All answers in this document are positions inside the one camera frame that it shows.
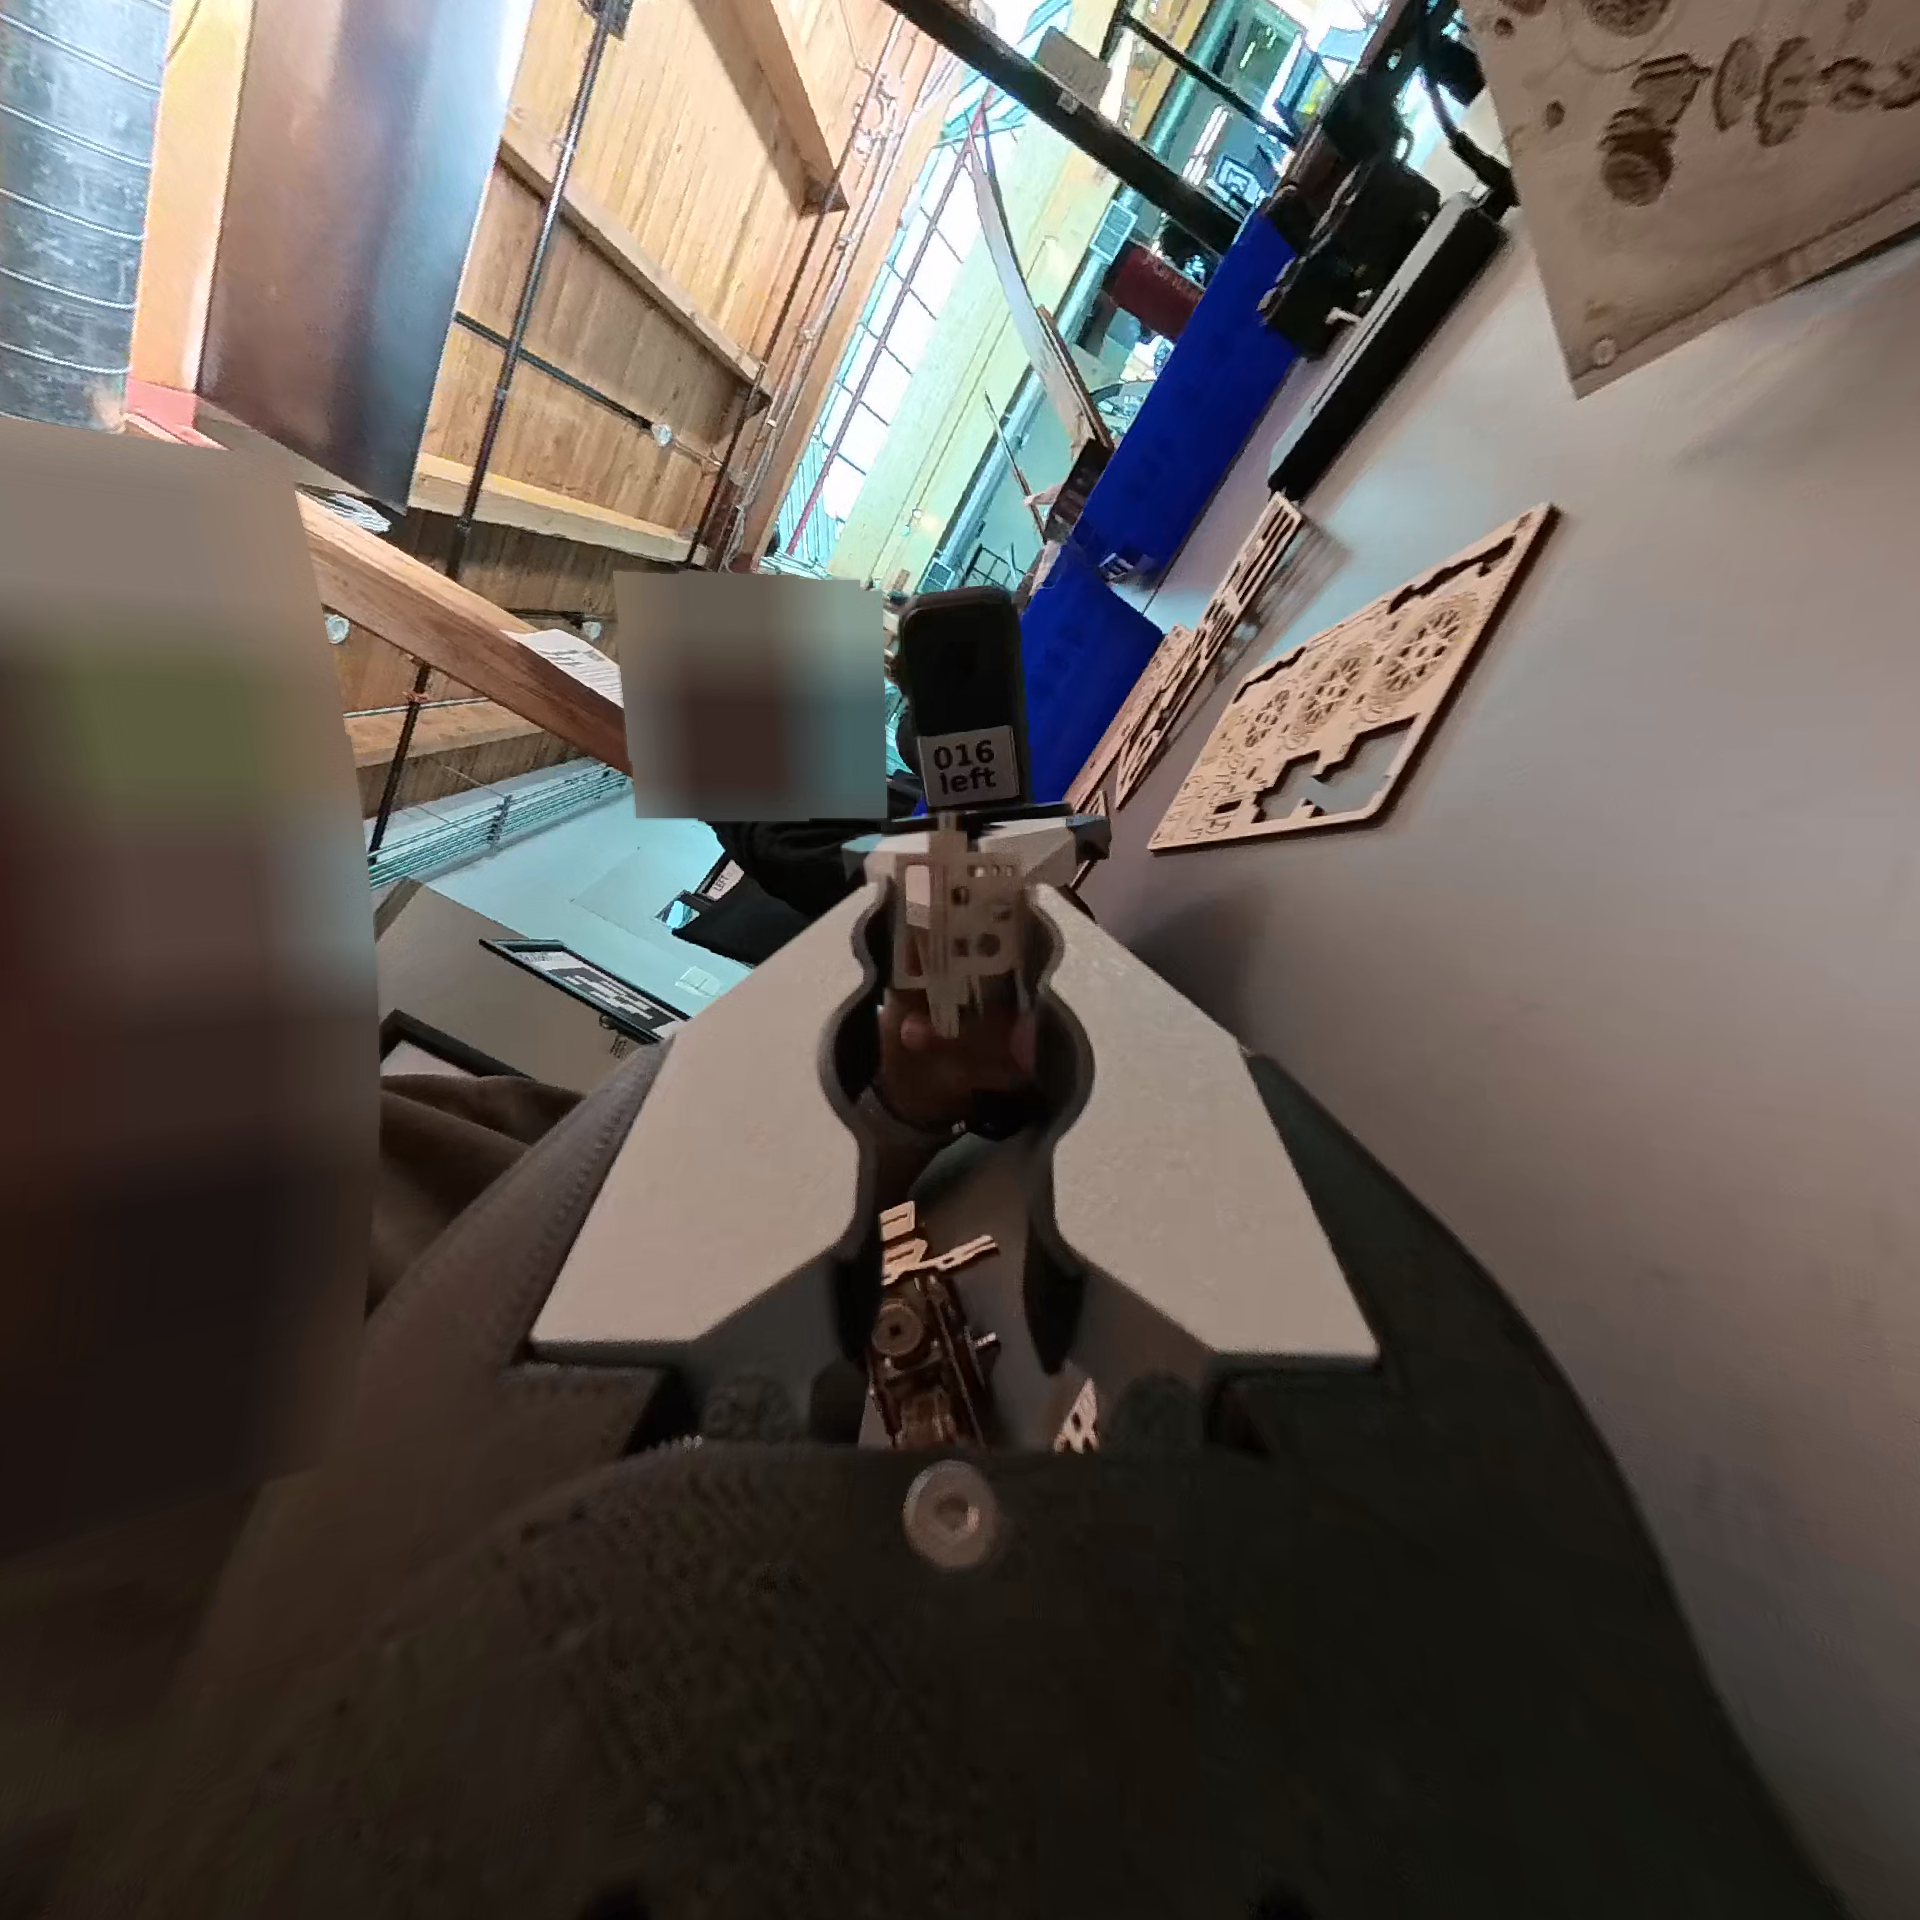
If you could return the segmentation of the slotted wooden parts sheet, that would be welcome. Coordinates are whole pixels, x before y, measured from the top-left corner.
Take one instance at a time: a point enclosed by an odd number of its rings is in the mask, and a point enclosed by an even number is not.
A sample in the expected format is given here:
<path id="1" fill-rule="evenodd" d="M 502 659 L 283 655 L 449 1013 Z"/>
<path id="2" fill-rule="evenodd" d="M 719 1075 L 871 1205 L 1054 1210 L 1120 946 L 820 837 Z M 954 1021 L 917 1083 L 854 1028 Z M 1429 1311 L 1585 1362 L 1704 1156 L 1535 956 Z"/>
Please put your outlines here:
<path id="1" fill-rule="evenodd" d="M 1218 669 L 1225 665 L 1225 658 L 1238 648 L 1238 643 L 1255 632 L 1261 619 L 1261 607 L 1271 588 L 1279 582 L 1284 566 L 1288 562 L 1288 554 L 1301 540 L 1303 530 L 1306 530 L 1303 510 L 1296 502 L 1290 502 L 1284 494 L 1274 494 L 1266 507 L 1261 510 L 1261 517 L 1255 521 L 1253 530 L 1240 543 L 1225 577 L 1213 591 L 1207 610 L 1199 615 L 1194 625 L 1204 645 L 1204 678 L 1197 692 L 1192 695 L 1187 709 L 1217 681 Z M 1157 763 L 1157 758 L 1163 753 L 1163 748 L 1182 729 L 1187 709 L 1182 712 L 1179 721 L 1163 734 L 1163 745 L 1155 753 L 1152 763 L 1145 770 L 1140 783 L 1146 780 L 1150 770 Z"/>

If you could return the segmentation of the model instruction booklet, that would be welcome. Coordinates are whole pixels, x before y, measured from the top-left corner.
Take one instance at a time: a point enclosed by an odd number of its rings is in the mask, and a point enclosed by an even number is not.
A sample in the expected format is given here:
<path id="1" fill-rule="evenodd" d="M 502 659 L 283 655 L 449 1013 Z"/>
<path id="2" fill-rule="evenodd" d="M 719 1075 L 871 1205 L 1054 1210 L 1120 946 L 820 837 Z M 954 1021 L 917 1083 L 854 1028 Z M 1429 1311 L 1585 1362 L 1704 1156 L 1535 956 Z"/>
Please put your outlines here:
<path id="1" fill-rule="evenodd" d="M 1460 16 L 1580 398 L 1916 229 L 1916 2 Z"/>

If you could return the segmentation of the wooden plate with holes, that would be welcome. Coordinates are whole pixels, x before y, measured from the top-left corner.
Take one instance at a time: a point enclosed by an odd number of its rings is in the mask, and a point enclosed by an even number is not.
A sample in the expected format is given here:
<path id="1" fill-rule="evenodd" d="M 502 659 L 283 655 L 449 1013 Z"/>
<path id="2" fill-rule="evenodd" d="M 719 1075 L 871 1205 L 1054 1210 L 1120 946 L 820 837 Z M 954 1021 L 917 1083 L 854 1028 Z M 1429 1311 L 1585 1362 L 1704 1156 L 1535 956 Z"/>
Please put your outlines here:
<path id="1" fill-rule="evenodd" d="M 926 997 L 941 1036 L 957 1032 L 988 987 L 1021 969 L 1024 899 L 988 893 L 988 828 L 943 821 L 911 833 L 941 833 L 943 900 L 933 906 L 933 957 Z"/>

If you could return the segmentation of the black picture frame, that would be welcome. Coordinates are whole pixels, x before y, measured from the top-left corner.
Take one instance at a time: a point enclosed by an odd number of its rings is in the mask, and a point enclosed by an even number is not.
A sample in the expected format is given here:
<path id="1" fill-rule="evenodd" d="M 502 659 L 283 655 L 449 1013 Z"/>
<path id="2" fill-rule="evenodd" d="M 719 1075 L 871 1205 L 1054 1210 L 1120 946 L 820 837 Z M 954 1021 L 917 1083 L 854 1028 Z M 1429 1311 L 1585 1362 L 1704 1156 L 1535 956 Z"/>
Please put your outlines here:
<path id="1" fill-rule="evenodd" d="M 524 1080 L 517 1068 L 402 1011 L 384 1016 L 377 1058 L 381 1077 Z"/>

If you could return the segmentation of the grey desk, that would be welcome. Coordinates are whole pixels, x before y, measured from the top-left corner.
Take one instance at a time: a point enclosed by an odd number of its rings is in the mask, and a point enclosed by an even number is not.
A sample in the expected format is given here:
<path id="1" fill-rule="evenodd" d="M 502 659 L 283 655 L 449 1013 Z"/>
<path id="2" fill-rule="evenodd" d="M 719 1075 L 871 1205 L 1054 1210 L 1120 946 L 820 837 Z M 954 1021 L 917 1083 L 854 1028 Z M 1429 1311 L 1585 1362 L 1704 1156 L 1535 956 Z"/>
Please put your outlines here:
<path id="1" fill-rule="evenodd" d="M 1307 637 L 1556 528 L 1380 823 L 1099 918 L 1357 1136 L 1596 1421 L 1852 1915 L 1916 1915 L 1916 240 L 1575 398 L 1525 236 L 1307 494 Z"/>

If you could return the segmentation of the person's brown shirt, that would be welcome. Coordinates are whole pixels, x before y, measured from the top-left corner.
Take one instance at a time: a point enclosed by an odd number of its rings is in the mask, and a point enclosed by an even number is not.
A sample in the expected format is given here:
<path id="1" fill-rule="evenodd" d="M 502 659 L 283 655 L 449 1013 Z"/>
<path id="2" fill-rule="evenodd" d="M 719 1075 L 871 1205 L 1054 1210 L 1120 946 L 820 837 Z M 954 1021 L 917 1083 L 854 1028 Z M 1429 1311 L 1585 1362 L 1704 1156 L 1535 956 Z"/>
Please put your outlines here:
<path id="1" fill-rule="evenodd" d="M 524 1075 L 386 1075 L 367 1313 L 579 1102 L 579 1092 Z"/>

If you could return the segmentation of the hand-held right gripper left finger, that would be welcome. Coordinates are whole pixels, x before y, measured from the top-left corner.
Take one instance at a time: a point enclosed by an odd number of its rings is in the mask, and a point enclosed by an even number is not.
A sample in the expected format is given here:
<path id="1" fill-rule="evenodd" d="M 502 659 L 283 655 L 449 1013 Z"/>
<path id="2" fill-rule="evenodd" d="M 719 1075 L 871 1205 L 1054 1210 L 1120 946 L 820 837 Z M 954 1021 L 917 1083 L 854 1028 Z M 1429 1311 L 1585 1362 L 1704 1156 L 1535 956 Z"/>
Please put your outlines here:
<path id="1" fill-rule="evenodd" d="M 529 1332 L 555 1364 L 831 1368 L 873 1155 L 837 1069 L 880 986 L 867 884 L 666 1044 Z"/>

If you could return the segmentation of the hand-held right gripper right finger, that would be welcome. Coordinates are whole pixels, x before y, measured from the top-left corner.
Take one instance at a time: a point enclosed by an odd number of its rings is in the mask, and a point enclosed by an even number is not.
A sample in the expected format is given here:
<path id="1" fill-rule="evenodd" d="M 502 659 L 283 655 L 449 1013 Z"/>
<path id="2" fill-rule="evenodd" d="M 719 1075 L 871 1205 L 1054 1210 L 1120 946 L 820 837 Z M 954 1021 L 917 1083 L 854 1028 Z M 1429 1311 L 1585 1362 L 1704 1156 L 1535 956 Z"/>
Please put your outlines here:
<path id="1" fill-rule="evenodd" d="M 1066 895 L 1041 970 L 1026 1320 L 1081 1373 L 1365 1370 L 1377 1335 L 1250 1058 Z"/>

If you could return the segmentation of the black battery charger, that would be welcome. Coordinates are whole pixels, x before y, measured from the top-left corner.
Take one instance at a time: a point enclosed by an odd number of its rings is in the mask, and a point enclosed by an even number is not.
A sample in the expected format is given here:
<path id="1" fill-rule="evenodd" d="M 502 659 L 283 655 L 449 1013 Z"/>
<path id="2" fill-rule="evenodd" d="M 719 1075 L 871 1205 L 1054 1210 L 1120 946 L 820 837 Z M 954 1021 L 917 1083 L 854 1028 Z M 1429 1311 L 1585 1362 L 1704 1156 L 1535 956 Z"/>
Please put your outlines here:
<path id="1" fill-rule="evenodd" d="M 1301 358 L 1320 358 L 1355 327 L 1404 262 L 1387 229 L 1329 226 L 1259 302 L 1261 323 Z"/>
<path id="2" fill-rule="evenodd" d="M 1314 244 L 1357 254 L 1413 244 L 1443 204 L 1436 185 L 1400 158 L 1404 122 L 1393 74 L 1353 69 L 1314 122 Z"/>

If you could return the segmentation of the person's left hand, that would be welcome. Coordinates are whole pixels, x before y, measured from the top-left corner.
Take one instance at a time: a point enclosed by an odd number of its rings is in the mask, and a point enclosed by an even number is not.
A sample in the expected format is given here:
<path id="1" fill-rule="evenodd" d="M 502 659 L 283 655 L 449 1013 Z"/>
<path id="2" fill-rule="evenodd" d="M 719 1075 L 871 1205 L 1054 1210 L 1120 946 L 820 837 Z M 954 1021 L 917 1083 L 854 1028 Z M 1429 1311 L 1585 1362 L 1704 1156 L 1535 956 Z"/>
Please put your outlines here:
<path id="1" fill-rule="evenodd" d="M 877 1005 L 873 1095 L 917 1131 L 953 1131 L 1024 1102 L 1035 1085 L 1038 1022 L 1010 1000 L 973 1005 L 944 1038 L 917 991 Z"/>

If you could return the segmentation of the pile of wooden model pieces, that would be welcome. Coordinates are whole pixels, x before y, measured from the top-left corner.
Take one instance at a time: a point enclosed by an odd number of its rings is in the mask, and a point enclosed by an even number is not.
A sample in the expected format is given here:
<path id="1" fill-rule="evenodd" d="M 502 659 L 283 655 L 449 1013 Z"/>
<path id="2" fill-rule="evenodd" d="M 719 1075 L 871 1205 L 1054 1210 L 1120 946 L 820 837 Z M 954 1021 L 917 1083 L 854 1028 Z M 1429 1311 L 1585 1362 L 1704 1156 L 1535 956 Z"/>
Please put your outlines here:
<path id="1" fill-rule="evenodd" d="M 880 1294 L 865 1347 L 865 1445 L 983 1450 L 992 1441 L 1000 1338 L 977 1332 L 961 1279 L 1000 1253 L 995 1236 L 934 1252 L 911 1200 L 877 1215 Z"/>

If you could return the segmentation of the black flat box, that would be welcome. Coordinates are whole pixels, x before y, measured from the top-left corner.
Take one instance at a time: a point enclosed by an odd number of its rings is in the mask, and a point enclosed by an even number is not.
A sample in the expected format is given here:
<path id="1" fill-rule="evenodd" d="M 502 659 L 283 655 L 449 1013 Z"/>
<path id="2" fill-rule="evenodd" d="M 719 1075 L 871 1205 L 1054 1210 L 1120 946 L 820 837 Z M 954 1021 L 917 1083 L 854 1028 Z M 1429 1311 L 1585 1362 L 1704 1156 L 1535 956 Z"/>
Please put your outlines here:
<path id="1" fill-rule="evenodd" d="M 1510 204 L 1453 198 L 1367 313 L 1334 347 L 1329 369 L 1274 441 L 1268 494 L 1303 506 L 1404 372 L 1453 316 L 1505 242 Z"/>

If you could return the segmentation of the black framed marker sign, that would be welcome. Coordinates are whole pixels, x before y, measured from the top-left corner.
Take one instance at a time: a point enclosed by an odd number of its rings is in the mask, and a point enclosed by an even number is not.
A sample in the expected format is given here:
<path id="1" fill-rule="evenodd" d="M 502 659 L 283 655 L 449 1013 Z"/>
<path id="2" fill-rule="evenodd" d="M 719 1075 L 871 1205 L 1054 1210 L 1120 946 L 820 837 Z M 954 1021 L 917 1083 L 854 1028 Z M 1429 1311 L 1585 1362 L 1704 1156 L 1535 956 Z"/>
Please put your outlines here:
<path id="1" fill-rule="evenodd" d="M 589 1008 L 596 1022 L 629 1042 L 661 1044 L 689 1016 L 660 995 L 600 969 L 558 940 L 479 940 L 490 956 Z"/>

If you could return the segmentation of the silver ventilation duct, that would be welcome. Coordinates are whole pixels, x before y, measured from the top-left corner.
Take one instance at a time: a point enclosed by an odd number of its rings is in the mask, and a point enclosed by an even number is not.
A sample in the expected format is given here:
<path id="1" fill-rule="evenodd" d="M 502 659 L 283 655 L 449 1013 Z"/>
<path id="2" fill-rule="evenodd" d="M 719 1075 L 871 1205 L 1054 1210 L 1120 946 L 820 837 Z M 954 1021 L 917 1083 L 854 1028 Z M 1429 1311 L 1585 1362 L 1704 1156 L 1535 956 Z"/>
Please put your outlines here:
<path id="1" fill-rule="evenodd" d="M 2 5 L 2 413 L 117 433 L 172 11 Z"/>

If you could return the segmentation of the white paper sign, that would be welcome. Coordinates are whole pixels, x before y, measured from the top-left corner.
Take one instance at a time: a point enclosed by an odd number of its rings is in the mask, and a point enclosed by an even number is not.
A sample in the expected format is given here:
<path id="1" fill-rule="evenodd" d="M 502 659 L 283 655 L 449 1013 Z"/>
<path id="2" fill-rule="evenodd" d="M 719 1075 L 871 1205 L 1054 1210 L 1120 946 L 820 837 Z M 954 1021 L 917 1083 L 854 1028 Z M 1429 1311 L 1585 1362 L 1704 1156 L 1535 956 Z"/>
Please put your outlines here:
<path id="1" fill-rule="evenodd" d="M 617 659 L 568 629 L 505 632 L 514 659 L 514 681 L 535 686 L 539 700 L 625 709 L 625 685 Z"/>

